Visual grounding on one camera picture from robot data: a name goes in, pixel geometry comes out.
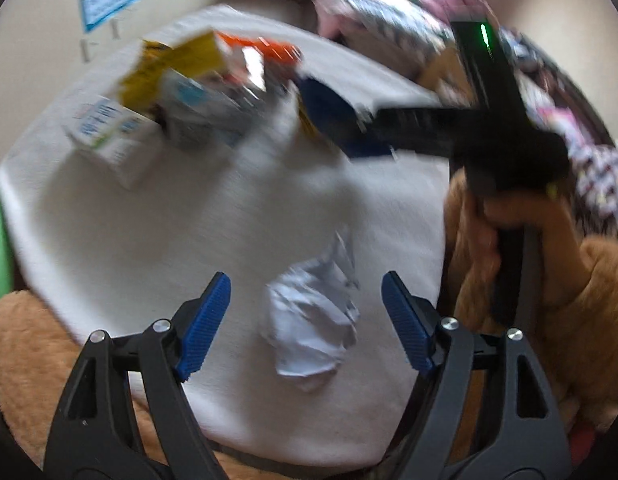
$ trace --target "silver bolt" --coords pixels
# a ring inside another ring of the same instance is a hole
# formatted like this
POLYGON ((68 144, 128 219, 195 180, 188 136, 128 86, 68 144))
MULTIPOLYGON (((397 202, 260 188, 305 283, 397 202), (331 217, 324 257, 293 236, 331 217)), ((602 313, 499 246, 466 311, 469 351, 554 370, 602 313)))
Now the silver bolt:
POLYGON ((519 328, 510 328, 507 330, 507 337, 512 341, 520 341, 522 339, 522 330, 519 328))
POLYGON ((445 330, 456 330, 460 326, 460 323, 455 317, 444 317, 440 321, 440 324, 445 330))
POLYGON ((105 331, 104 330, 96 330, 96 332, 92 332, 89 336, 89 341, 92 343, 102 343, 105 340, 105 331))
POLYGON ((171 328, 171 323, 168 319, 159 319, 153 323, 153 330, 156 332, 167 332, 171 328))

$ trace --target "white wall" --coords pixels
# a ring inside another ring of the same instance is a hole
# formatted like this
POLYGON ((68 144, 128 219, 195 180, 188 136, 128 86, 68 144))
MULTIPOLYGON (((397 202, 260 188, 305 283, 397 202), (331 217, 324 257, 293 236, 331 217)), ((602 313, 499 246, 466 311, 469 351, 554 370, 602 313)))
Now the white wall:
POLYGON ((488 0, 580 86, 618 138, 618 13, 610 0, 488 0))
MULTIPOLYGON (((142 0, 124 11, 122 39, 108 23, 89 36, 102 62, 127 41, 217 0, 142 0)), ((6 0, 0 9, 0 159, 27 125, 91 64, 82 61, 78 0, 6 0)))

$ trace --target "white table surface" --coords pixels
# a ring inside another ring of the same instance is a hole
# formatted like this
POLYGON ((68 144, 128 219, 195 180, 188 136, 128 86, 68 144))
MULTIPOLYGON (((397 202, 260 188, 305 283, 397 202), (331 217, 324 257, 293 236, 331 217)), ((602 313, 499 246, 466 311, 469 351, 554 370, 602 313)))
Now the white table surface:
MULTIPOLYGON (((428 92, 313 34, 212 7, 148 39, 175 44, 209 27, 297 44, 308 73, 355 105, 433 103, 428 92)), ((295 133, 287 107, 235 152, 169 149, 139 188, 121 189, 73 151, 61 117, 107 92, 134 65, 135 42, 39 116, 0 165, 0 199, 25 279, 82 343, 93 330, 140 332, 204 289, 232 279, 231 305, 200 372, 185 385, 207 436, 257 456, 311 466, 378 462, 415 380, 379 296, 397 270, 436 301, 447 163, 404 155, 350 163, 295 133), (358 344, 320 391, 276 376, 258 333, 262 286, 352 229, 361 291, 358 344)))

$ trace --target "blue rubber tip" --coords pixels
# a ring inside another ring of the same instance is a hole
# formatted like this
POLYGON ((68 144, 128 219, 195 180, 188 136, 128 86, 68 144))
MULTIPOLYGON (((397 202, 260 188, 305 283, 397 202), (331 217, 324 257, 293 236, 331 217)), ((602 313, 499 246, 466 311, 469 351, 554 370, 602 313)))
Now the blue rubber tip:
POLYGON ((221 274, 211 290, 206 290, 200 300, 198 312, 180 341, 180 361, 175 367, 180 381, 188 380, 193 372, 202 367, 207 357, 231 300, 229 276, 221 274))
POLYGON ((414 370, 428 376, 435 369, 431 358, 431 338, 414 313, 410 297, 405 296, 405 291, 401 290, 391 273, 383 277, 381 293, 387 314, 407 354, 409 364, 414 370))

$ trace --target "green led indicator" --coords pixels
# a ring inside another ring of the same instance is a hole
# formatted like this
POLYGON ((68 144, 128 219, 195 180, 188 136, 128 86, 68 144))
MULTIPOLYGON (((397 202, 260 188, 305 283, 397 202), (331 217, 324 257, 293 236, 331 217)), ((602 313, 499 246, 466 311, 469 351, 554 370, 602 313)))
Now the green led indicator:
POLYGON ((487 48, 489 48, 489 37, 487 36, 487 27, 485 27, 484 25, 481 25, 480 30, 483 31, 484 44, 486 44, 487 48))

